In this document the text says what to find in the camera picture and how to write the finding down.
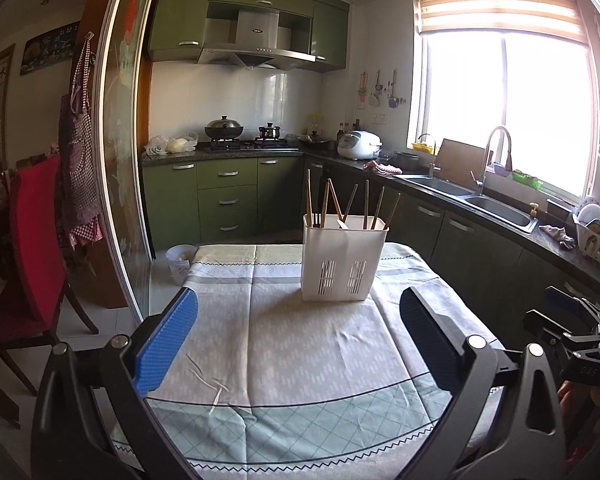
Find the ridged red-end chopstick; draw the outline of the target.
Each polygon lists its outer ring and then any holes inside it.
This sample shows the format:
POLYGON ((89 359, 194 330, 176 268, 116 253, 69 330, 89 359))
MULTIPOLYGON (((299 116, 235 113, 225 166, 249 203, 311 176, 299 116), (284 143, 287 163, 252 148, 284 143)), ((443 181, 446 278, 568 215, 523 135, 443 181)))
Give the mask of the ridged red-end chopstick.
POLYGON ((376 202, 376 208, 374 211, 373 221, 372 221, 372 225, 370 226, 370 228, 374 231, 376 230, 377 220, 378 220, 379 214, 381 212, 382 202, 384 201, 385 190, 386 190, 386 187, 382 186, 380 189, 379 195, 378 195, 377 202, 376 202))

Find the long pale wooden chopstick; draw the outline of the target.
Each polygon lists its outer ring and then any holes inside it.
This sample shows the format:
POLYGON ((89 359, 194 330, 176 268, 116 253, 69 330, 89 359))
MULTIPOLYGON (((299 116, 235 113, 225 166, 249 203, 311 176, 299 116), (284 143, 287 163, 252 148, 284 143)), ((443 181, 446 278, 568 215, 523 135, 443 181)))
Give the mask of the long pale wooden chopstick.
POLYGON ((338 200, 338 197, 337 197, 337 193, 336 193, 336 190, 335 190, 335 185, 332 183, 332 179, 331 178, 327 179, 327 183, 328 183, 328 187, 329 187, 330 196, 332 196, 332 201, 334 202, 334 205, 335 205, 335 209, 336 209, 336 214, 337 214, 338 220, 343 221, 343 214, 342 214, 340 203, 339 203, 339 200, 338 200))

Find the long dark wooden chopstick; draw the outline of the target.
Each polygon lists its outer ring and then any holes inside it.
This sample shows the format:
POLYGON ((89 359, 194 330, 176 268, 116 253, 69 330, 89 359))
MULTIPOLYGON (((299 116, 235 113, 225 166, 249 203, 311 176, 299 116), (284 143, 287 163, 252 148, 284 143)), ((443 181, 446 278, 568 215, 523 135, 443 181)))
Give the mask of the long dark wooden chopstick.
POLYGON ((350 211, 351 211, 354 199, 355 199, 356 192, 358 192, 358 184, 357 183, 355 183, 355 185, 353 185, 352 191, 351 191, 349 199, 347 201, 347 206, 346 206, 346 208, 344 208, 343 216, 342 216, 343 222, 347 221, 348 215, 350 214, 350 211))

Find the ridged brown chopstick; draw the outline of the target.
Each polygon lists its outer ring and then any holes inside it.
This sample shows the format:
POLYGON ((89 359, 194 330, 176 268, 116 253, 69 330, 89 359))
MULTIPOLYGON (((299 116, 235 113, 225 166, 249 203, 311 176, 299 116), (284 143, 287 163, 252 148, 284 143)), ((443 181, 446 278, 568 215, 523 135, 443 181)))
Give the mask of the ridged brown chopstick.
POLYGON ((365 195, 363 209, 363 230, 368 229, 368 211, 370 210, 370 181, 365 180, 365 195))

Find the long light wooden chopstick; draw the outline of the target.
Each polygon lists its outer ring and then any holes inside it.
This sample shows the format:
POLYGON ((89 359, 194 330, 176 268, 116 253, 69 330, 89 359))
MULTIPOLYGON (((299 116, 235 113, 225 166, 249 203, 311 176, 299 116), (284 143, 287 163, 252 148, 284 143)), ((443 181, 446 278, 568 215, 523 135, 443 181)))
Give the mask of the long light wooden chopstick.
POLYGON ((306 170, 306 226, 312 228, 313 206, 311 191, 311 169, 306 170))

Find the long tan wooden chopstick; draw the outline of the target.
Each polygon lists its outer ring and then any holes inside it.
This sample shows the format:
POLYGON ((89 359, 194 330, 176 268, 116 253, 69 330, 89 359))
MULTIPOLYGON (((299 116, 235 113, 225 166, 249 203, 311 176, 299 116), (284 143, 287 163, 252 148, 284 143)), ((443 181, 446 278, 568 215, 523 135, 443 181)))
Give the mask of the long tan wooden chopstick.
POLYGON ((324 229, 324 227, 326 226, 326 216, 328 213, 328 203, 329 203, 329 195, 330 195, 329 180, 330 179, 326 180, 325 186, 324 186, 323 203, 322 203, 322 208, 321 208, 321 223, 320 223, 321 229, 324 229))

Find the steel kitchen sink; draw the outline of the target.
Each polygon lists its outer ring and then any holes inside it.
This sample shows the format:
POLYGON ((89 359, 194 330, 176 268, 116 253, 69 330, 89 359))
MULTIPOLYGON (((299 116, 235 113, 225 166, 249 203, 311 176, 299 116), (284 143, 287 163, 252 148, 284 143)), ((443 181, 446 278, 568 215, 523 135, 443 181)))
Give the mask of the steel kitchen sink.
POLYGON ((421 188, 436 191, 444 196, 451 197, 453 200, 459 200, 526 234, 532 233, 538 224, 538 220, 532 218, 530 214, 525 214, 489 196, 473 193, 468 188, 463 188, 449 181, 435 177, 416 176, 416 174, 400 174, 399 179, 421 188))

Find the green upper kitchen cabinets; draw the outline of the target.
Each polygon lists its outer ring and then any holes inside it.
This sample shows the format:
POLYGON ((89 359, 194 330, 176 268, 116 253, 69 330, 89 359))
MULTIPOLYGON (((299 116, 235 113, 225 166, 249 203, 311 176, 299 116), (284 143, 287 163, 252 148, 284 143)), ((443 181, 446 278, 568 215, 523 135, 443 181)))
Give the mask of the green upper kitchen cabinets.
POLYGON ((342 0, 158 0, 148 44, 151 58, 199 63, 206 41, 235 39, 242 8, 280 13, 279 47, 306 48, 316 57, 300 70, 325 73, 346 67, 349 5, 342 0))

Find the white waste bin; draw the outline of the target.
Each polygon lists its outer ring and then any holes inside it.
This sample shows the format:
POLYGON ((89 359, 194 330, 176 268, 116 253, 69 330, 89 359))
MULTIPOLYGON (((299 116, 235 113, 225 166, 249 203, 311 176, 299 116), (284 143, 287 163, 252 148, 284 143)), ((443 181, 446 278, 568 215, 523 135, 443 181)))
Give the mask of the white waste bin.
POLYGON ((166 251, 166 263, 175 284, 181 285, 185 282, 197 252, 198 247, 189 244, 172 246, 166 251))

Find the white slotted utensil holder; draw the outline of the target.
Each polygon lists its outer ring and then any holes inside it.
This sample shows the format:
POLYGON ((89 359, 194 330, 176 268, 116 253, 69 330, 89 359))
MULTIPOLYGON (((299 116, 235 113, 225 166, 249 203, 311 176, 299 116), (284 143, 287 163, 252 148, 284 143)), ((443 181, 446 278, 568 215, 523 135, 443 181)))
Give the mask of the white slotted utensil holder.
POLYGON ((370 293, 388 229, 384 220, 351 214, 347 227, 336 214, 324 228, 303 226, 301 293, 304 301, 363 301, 370 293))

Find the checkered hanging apron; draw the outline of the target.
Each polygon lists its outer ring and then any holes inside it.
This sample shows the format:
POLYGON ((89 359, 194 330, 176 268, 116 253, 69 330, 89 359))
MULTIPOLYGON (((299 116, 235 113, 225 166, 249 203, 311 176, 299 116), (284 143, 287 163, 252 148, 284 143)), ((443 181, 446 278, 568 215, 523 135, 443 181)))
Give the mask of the checkered hanging apron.
POLYGON ((62 97, 59 116, 62 225, 71 247, 102 239, 95 162, 94 132, 88 84, 94 55, 88 32, 71 78, 70 91, 62 97))

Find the pink cloth on counter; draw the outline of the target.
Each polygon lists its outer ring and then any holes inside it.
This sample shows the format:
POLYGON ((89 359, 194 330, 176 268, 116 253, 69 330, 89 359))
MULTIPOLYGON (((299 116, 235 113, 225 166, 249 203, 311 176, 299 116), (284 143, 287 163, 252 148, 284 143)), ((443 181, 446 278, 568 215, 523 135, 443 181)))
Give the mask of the pink cloth on counter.
POLYGON ((384 174, 385 176, 400 176, 400 174, 403 174, 401 168, 392 165, 380 164, 379 162, 376 162, 376 160, 370 160, 369 162, 366 162, 363 169, 365 171, 373 171, 375 174, 384 174))

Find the white rice cooker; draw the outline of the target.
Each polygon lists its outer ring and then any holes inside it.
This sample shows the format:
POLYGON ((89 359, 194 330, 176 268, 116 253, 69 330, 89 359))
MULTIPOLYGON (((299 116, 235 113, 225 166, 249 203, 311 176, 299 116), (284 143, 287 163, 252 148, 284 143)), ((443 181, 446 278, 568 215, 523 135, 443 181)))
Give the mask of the white rice cooker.
POLYGON ((353 130, 343 133, 337 144, 338 155, 352 160, 371 160, 379 155, 382 142, 372 132, 353 130))

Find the small black pot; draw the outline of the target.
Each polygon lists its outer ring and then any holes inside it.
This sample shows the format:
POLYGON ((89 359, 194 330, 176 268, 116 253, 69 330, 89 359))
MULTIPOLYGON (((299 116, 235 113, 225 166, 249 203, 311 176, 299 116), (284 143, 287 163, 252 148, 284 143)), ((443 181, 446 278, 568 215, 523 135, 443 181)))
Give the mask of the small black pot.
POLYGON ((280 137, 280 127, 268 122, 259 127, 259 138, 263 140, 277 140, 280 137))

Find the dark wall picture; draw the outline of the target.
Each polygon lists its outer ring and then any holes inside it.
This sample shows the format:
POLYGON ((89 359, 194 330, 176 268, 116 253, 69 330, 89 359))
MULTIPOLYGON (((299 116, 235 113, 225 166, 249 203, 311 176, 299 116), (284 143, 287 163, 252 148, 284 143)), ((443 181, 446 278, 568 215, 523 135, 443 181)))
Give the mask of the dark wall picture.
POLYGON ((27 41, 23 49, 20 75, 72 58, 79 22, 73 22, 43 32, 27 41))

